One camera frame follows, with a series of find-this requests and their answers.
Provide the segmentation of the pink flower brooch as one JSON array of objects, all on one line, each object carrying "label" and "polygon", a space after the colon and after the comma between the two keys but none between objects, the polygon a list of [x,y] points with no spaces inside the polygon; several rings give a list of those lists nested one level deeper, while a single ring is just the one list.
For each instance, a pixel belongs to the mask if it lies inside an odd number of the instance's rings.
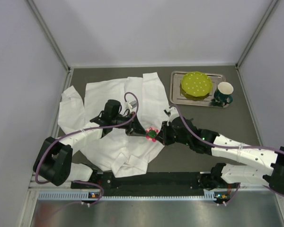
[{"label": "pink flower brooch", "polygon": [[159,130],[158,130],[157,128],[149,127],[149,128],[146,130],[146,138],[147,138],[148,140],[151,140],[151,141],[155,142],[158,133],[159,133]]}]

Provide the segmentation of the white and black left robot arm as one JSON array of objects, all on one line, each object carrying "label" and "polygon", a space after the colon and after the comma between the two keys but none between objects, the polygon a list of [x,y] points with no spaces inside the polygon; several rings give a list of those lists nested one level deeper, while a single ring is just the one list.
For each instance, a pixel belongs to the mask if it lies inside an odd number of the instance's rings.
[{"label": "white and black left robot arm", "polygon": [[66,181],[88,182],[93,174],[92,167],[72,162],[73,155],[109,134],[114,128],[123,129],[126,135],[144,136],[146,130],[141,126],[137,112],[137,100],[126,102],[125,114],[120,114],[121,103],[108,100],[104,110],[91,119],[82,129],[61,136],[58,139],[48,137],[44,140],[33,166],[35,181],[38,184],[52,183],[60,186]]}]

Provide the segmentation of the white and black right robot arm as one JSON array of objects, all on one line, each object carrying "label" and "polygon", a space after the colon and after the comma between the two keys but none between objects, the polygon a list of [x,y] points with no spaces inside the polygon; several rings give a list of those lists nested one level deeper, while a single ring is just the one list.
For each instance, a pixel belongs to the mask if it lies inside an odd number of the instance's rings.
[{"label": "white and black right robot arm", "polygon": [[181,143],[196,153],[239,163],[237,166],[222,163],[213,167],[212,179],[217,182],[258,184],[284,195],[284,147],[274,151],[240,143],[215,131],[199,129],[180,117],[163,122],[155,139],[165,146]]}]

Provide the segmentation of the white shirt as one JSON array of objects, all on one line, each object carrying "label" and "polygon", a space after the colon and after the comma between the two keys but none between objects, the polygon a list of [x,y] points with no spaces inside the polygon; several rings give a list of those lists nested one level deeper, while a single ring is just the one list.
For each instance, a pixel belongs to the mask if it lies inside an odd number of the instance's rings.
[{"label": "white shirt", "polygon": [[[138,120],[143,128],[160,130],[168,120],[164,110],[169,103],[165,88],[156,72],[141,78],[127,77],[88,83],[82,98],[74,87],[62,93],[58,124],[64,133],[85,128],[89,120],[104,110],[109,99],[121,103],[138,99]],[[148,164],[160,153],[163,145],[146,137],[127,136],[122,129],[113,129],[104,138],[88,142],[81,153],[102,171],[112,171],[115,177],[143,175]]]}]

